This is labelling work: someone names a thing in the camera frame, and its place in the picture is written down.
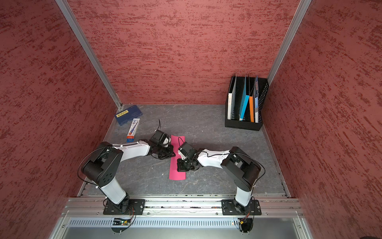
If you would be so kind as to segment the pink rectangular paper sheet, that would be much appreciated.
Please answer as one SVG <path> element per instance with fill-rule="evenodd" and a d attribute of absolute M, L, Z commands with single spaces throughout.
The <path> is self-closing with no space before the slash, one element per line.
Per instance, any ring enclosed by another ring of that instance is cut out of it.
<path fill-rule="evenodd" d="M 173 146 L 173 152 L 175 153 L 175 156 L 171 158 L 170 162 L 170 171 L 169 171 L 169 179 L 170 180 L 185 180 L 186 179 L 186 173 L 185 172 L 179 172 L 178 171 L 178 165 L 177 160 L 181 158 L 179 155 L 179 148 L 180 146 L 185 142 L 184 136 L 175 136 L 171 135 L 171 145 Z"/>

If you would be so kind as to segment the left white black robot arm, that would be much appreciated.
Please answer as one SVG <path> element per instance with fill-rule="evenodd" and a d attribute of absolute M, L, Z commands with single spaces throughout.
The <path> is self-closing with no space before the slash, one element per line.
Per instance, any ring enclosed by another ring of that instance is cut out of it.
<path fill-rule="evenodd" d="M 171 143 L 160 144 L 150 140 L 113 145 L 102 142 L 87 156 L 81 172 L 91 180 L 114 205 L 128 200 L 128 195 L 118 183 L 115 175 L 121 162 L 128 159 L 151 155 L 159 160 L 175 155 Z"/>

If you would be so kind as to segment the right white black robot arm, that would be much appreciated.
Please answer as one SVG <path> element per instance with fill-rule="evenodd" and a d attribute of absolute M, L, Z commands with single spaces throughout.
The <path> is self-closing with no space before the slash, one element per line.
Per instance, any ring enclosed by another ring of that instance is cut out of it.
<path fill-rule="evenodd" d="M 208 149 L 196 150 L 183 144 L 178 153 L 179 172 L 197 171 L 202 167 L 215 167 L 224 170 L 236 185 L 235 203 L 247 207 L 252 198 L 254 186 L 260 178 L 263 166 L 238 147 L 226 151 Z"/>

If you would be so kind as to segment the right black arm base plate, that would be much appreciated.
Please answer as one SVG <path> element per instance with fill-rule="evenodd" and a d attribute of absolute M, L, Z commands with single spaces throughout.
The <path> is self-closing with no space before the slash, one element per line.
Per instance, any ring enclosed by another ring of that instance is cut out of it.
<path fill-rule="evenodd" d="M 247 206 L 243 206 L 235 200 L 222 200 L 221 201 L 223 215 L 237 215 L 237 216 L 260 216 L 262 215 L 260 203 L 258 200 L 250 199 Z"/>

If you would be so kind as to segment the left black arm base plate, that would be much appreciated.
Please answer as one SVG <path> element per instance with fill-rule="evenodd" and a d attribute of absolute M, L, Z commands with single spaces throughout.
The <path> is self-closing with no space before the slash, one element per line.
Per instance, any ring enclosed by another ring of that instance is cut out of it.
<path fill-rule="evenodd" d="M 103 201 L 103 214 L 104 215 L 142 215 L 145 208 L 144 199 L 124 199 L 119 204 L 114 204 L 109 199 Z"/>

